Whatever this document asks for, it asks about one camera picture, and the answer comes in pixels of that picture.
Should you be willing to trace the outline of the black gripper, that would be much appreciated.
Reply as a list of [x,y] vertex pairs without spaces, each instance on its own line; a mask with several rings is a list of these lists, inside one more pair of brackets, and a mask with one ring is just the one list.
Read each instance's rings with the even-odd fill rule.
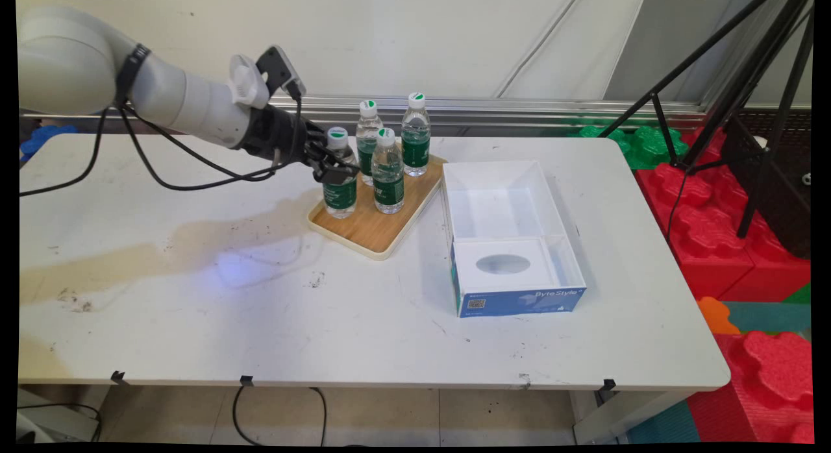
[[320,184],[342,185],[361,171],[329,147],[327,134],[317,131],[314,122],[273,105],[250,110],[247,130],[236,148],[277,164],[312,164],[314,180]]

